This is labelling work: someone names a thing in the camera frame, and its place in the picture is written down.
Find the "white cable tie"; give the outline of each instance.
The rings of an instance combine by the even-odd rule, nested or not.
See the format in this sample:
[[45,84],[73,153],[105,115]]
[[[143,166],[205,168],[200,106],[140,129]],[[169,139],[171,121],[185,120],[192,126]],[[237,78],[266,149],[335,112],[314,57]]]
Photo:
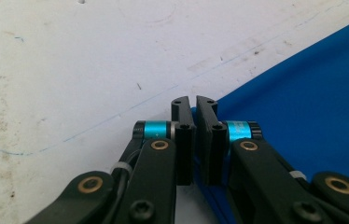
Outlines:
[[111,167],[110,173],[112,174],[113,171],[117,168],[128,171],[129,176],[131,176],[133,172],[133,168],[131,167],[131,165],[126,163],[125,161],[117,161],[116,163],[114,163],[114,165]]
[[289,173],[291,176],[293,176],[294,179],[303,178],[304,180],[306,180],[306,175],[303,174],[301,171],[290,171]]

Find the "white surface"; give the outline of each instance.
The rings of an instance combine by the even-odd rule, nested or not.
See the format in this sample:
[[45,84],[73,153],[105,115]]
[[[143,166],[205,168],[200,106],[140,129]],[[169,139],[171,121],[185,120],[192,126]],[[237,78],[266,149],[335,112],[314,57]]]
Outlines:
[[[348,24],[340,0],[0,1],[0,223],[109,172],[174,98],[219,99]],[[195,186],[175,222],[216,222]]]

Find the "black mark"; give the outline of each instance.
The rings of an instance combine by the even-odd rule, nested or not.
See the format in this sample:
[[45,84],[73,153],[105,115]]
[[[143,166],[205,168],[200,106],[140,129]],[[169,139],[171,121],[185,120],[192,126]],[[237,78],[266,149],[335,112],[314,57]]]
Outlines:
[[20,37],[20,36],[15,36],[14,38],[19,39],[19,40],[21,40],[22,42],[24,42],[24,41],[23,41],[23,38]]
[[287,41],[283,41],[284,44],[286,44],[287,46],[293,46],[291,43],[287,42]]

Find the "screw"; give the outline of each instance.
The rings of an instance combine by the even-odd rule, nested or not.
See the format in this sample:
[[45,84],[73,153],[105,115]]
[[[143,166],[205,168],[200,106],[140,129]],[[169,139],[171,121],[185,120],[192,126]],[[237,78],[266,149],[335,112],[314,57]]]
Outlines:
[[307,223],[320,223],[323,221],[318,208],[314,204],[307,202],[295,202],[293,203],[293,211],[299,218]]
[[181,124],[180,128],[181,129],[188,129],[189,128],[189,124]]
[[223,126],[221,126],[221,124],[215,124],[212,126],[212,128],[215,130],[221,130],[221,129],[223,129]]
[[129,209],[129,216],[135,223],[148,223],[154,215],[154,204],[147,200],[135,201]]

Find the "blue fabric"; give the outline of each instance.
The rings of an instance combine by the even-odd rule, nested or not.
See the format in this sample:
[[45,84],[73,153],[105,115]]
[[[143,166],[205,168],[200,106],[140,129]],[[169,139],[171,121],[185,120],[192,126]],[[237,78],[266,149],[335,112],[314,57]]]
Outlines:
[[320,171],[349,176],[349,26],[220,99],[218,118],[257,121],[309,180]]

